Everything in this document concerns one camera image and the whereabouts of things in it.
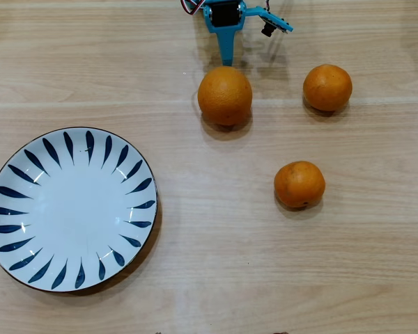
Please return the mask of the blue gripper body with servo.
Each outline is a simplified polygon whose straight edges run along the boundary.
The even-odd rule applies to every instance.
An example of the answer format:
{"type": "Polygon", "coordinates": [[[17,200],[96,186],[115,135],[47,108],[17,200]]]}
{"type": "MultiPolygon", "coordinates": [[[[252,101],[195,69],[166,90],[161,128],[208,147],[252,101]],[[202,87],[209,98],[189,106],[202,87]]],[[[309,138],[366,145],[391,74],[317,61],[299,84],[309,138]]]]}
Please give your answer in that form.
{"type": "Polygon", "coordinates": [[[214,27],[235,26],[240,21],[239,1],[216,1],[210,4],[210,21],[214,27]]]}

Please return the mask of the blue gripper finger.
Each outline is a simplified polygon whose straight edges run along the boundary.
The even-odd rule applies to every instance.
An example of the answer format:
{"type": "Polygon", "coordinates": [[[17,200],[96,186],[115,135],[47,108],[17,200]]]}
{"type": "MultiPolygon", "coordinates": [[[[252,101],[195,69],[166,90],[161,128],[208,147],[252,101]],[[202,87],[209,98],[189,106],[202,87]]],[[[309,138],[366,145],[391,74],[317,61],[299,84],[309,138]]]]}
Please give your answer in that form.
{"type": "Polygon", "coordinates": [[[245,23],[246,5],[240,1],[240,21],[235,26],[214,27],[210,21],[210,4],[216,1],[206,1],[203,4],[203,16],[210,33],[217,36],[219,52],[224,66],[232,66],[234,54],[235,33],[242,30],[245,23]]]}

